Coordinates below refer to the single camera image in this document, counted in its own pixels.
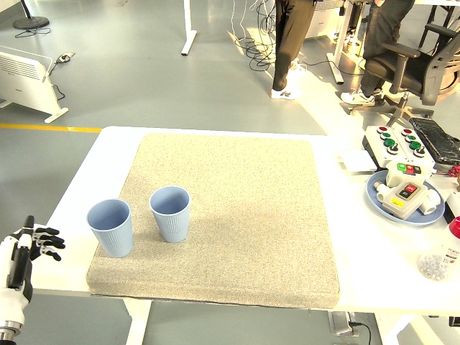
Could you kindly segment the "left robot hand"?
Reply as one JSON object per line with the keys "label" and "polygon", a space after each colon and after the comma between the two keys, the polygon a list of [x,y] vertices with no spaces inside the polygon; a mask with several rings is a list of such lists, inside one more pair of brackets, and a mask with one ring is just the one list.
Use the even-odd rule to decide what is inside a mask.
{"label": "left robot hand", "polygon": [[1,327],[21,327],[24,309],[32,299],[32,262],[42,255],[59,262],[65,248],[57,229],[35,223],[28,216],[22,228],[1,241]]}

